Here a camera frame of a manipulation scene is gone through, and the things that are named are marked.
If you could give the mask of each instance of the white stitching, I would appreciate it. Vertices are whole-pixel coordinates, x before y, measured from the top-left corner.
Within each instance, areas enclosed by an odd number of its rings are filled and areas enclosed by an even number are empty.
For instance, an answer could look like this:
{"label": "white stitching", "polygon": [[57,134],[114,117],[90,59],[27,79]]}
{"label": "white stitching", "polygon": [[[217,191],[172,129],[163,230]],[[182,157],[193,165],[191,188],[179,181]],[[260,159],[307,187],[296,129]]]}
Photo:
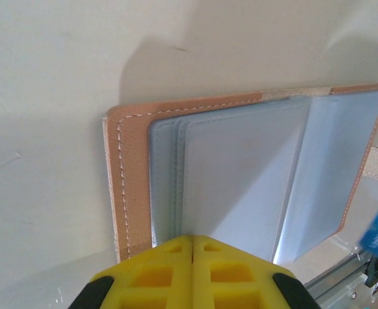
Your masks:
{"label": "white stitching", "polygon": [[[354,90],[348,90],[348,91],[336,91],[336,92],[335,91],[331,91],[330,94],[333,95],[333,94],[362,92],[362,91],[372,91],[372,90],[378,90],[378,87],[375,87],[375,88],[354,89]],[[323,94],[324,93],[309,93],[309,95],[312,95],[312,96],[313,95],[323,95]],[[293,97],[293,96],[297,96],[297,95],[305,95],[305,94],[304,93],[291,94],[288,97]],[[130,256],[131,256],[131,250],[130,250],[129,225],[128,225],[129,219],[128,219],[128,216],[127,216],[126,192],[125,192],[125,187],[124,187],[124,169],[123,169],[122,151],[121,151],[121,138],[120,138],[120,124],[121,124],[121,122],[124,119],[127,119],[127,118],[149,116],[149,115],[161,114],[161,113],[179,112],[179,111],[193,111],[193,110],[196,110],[196,109],[217,108],[217,107],[221,107],[221,106],[231,106],[231,105],[235,105],[235,104],[243,104],[243,103],[249,103],[249,102],[259,103],[259,102],[262,102],[262,98],[255,98],[255,99],[250,99],[250,100],[230,102],[230,103],[223,103],[223,104],[215,104],[215,105],[208,105],[208,106],[198,106],[198,107],[194,107],[194,108],[167,109],[165,111],[156,111],[156,112],[149,112],[149,113],[143,113],[143,114],[127,115],[127,116],[124,116],[123,118],[121,118],[118,121],[118,126],[117,126],[117,131],[118,131],[118,158],[120,159],[120,170],[121,170],[120,177],[122,179],[122,200],[123,200],[123,211],[124,211],[124,224],[126,226],[126,242],[127,242],[127,247],[128,247],[128,258],[130,258]],[[373,132],[375,132],[377,125],[378,125],[378,123],[376,122],[375,127],[373,129]],[[369,149],[371,143],[372,143],[372,137],[369,140],[369,144],[368,144],[368,148],[367,149]],[[363,166],[365,164],[365,161],[366,161],[366,158],[363,159],[363,162],[362,162],[362,165],[361,165],[361,169],[363,168]],[[353,197],[354,188],[356,188],[357,183],[359,182],[359,179],[360,179],[360,175],[358,174],[358,176],[356,178],[356,181],[355,181],[355,184],[354,184],[354,187],[352,188],[352,192],[350,193],[349,201]],[[349,204],[350,203],[348,203],[347,206],[346,206],[345,213],[343,214],[343,219],[341,221],[341,224],[340,224],[339,228],[341,227],[342,222],[345,222],[345,218],[346,218],[346,215],[347,215],[347,212],[348,212],[348,206],[349,206]]]}
{"label": "white stitching", "polygon": [[118,158],[120,159],[120,177],[122,178],[122,199],[123,199],[123,211],[124,211],[124,225],[126,226],[127,253],[128,253],[128,258],[130,258],[131,250],[130,250],[130,237],[129,237],[129,217],[127,216],[126,192],[124,190],[124,168],[123,168],[122,146],[121,146],[122,143],[121,143],[121,137],[120,137],[120,124],[122,121],[123,119],[120,119],[117,126]]}
{"label": "white stitching", "polygon": [[[361,90],[357,90],[357,91],[342,91],[342,92],[333,92],[333,94],[341,94],[341,93],[349,93],[349,92],[358,92],[358,91],[363,91],[363,90],[378,90],[378,88],[372,88],[372,89],[361,89]],[[376,129],[377,129],[377,126],[378,126],[378,116],[377,116],[377,120],[375,122],[375,125],[373,127],[373,130],[372,130],[372,134],[370,135],[370,138],[369,138],[369,142],[368,142],[368,146],[366,147],[366,152],[363,156],[363,159],[362,159],[362,163],[361,163],[361,166],[359,168],[359,172],[357,173],[357,176],[356,176],[356,179],[355,179],[355,182],[354,182],[354,185],[352,187],[352,190],[350,191],[350,195],[349,195],[349,199],[348,199],[348,203],[346,204],[346,208],[345,208],[345,212],[343,213],[343,217],[342,217],[342,220],[339,224],[339,228],[340,229],[343,224],[345,223],[346,221],[346,216],[348,214],[348,211],[349,211],[349,206],[350,206],[350,202],[352,201],[352,198],[354,197],[354,194],[355,194],[355,190],[356,190],[356,187],[357,185],[359,184],[359,180],[361,179],[361,176],[362,176],[362,173],[361,171],[364,169],[364,165],[366,163],[366,159],[367,159],[367,153],[368,151],[370,150],[370,146],[372,144],[372,141],[373,141],[373,136],[375,135],[375,132],[376,132]]]}

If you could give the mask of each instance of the leather passport cover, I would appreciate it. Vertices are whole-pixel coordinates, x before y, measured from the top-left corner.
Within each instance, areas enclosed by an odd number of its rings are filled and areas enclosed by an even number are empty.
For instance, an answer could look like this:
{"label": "leather passport cover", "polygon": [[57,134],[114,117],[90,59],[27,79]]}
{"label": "leather passport cover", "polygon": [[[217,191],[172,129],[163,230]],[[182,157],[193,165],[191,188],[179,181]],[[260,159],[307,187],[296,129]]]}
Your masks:
{"label": "leather passport cover", "polygon": [[[149,128],[153,121],[203,111],[257,104],[269,100],[280,100],[298,95],[325,96],[377,90],[378,84],[333,88],[275,89],[238,95],[191,98],[111,108],[106,113],[103,123],[118,260],[130,258],[152,246]],[[363,171],[377,126],[378,117],[352,187],[345,213],[336,232],[339,232],[345,223],[346,214]]]}

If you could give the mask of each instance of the stitching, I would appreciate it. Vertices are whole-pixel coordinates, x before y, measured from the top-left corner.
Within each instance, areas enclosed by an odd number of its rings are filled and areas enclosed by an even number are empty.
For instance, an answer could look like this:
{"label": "stitching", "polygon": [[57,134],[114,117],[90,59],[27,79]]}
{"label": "stitching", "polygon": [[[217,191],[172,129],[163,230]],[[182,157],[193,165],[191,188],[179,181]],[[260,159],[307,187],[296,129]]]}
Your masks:
{"label": "stitching", "polygon": [[[339,94],[339,93],[348,93],[348,92],[357,92],[357,91],[343,91],[343,92],[335,92],[335,93]],[[342,217],[342,220],[341,220],[341,222],[339,224],[339,228],[338,229],[340,229],[343,226],[343,224],[345,223],[345,221],[346,221],[346,216],[347,216],[348,211],[349,211],[350,202],[352,201],[352,199],[354,197],[356,187],[359,184],[359,181],[360,181],[361,176],[362,176],[362,173],[360,173],[360,171],[362,171],[364,169],[364,165],[365,165],[366,160],[368,158],[368,155],[367,155],[368,154],[368,150],[370,150],[370,146],[372,144],[372,141],[373,141],[373,138],[374,138],[377,126],[378,126],[378,116],[377,116],[377,120],[375,122],[375,125],[373,127],[372,134],[370,135],[370,138],[369,138],[369,141],[368,141],[368,146],[366,147],[366,152],[365,152],[365,154],[363,156],[362,163],[361,163],[361,166],[359,168],[359,172],[357,173],[354,185],[352,187],[352,190],[350,191],[349,200],[348,200],[348,203],[346,204],[345,212],[343,213],[343,217]]]}
{"label": "stitching", "polygon": [[[301,89],[319,89],[319,88],[324,88],[324,89],[330,88],[330,89],[332,89],[333,87],[332,86],[319,86],[319,87],[308,87],[308,88],[306,88],[306,87],[302,87],[302,88],[272,88],[272,89],[261,90],[260,92],[285,91],[285,90],[295,91],[295,90],[301,90]],[[375,89],[378,89],[378,86],[374,87],[374,88],[369,88],[369,87],[361,88],[360,90],[337,91],[337,92],[334,92],[334,93],[358,92],[358,91],[375,90]]]}
{"label": "stitching", "polygon": [[378,87],[374,88],[361,88],[361,89],[354,89],[354,90],[348,90],[348,91],[331,91],[330,93],[333,95],[338,95],[342,93],[352,93],[352,92],[362,92],[362,91],[372,91],[372,90],[378,90]]}
{"label": "stitching", "polygon": [[164,111],[152,111],[149,113],[144,114],[133,114],[133,115],[127,115],[120,119],[120,121],[123,121],[125,118],[133,118],[133,117],[141,117],[141,116],[149,116],[149,115],[155,115],[155,114],[162,114],[162,113],[172,113],[174,111],[194,111],[196,109],[205,109],[205,108],[217,108],[220,106],[230,106],[234,104],[242,104],[242,103],[248,103],[248,102],[261,102],[261,98],[255,98],[252,100],[244,100],[244,101],[237,101],[237,102],[230,102],[230,103],[223,103],[223,104],[215,104],[215,105],[204,105],[204,106],[196,106],[194,108],[178,108],[178,109],[166,109]]}
{"label": "stitching", "polygon": [[120,177],[122,179],[122,199],[123,199],[123,211],[124,211],[124,225],[126,226],[126,243],[127,243],[127,253],[128,259],[131,257],[130,250],[130,235],[129,235],[129,217],[127,215],[126,207],[126,192],[124,190],[124,168],[123,168],[123,157],[122,157],[122,142],[120,136],[120,125],[123,119],[120,119],[117,126],[117,140],[118,140],[118,158],[120,159]]}

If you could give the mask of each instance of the yellow plastic part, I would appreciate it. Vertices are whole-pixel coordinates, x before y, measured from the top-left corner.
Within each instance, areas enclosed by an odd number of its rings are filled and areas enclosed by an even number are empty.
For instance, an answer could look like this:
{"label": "yellow plastic part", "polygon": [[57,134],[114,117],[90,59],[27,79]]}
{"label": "yellow plastic part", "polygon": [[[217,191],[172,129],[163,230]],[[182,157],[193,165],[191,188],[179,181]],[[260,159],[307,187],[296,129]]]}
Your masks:
{"label": "yellow plastic part", "polygon": [[289,309],[272,275],[288,270],[206,236],[182,236],[99,274],[102,309]]}

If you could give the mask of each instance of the white surface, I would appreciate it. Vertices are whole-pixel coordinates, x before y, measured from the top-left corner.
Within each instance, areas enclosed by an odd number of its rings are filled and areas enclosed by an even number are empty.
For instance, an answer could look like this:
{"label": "white surface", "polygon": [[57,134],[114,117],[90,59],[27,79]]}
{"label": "white surface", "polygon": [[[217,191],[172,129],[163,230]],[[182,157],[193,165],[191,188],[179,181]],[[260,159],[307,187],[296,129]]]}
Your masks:
{"label": "white surface", "polygon": [[66,308],[115,262],[107,108],[360,82],[377,1],[0,0],[0,308]]}

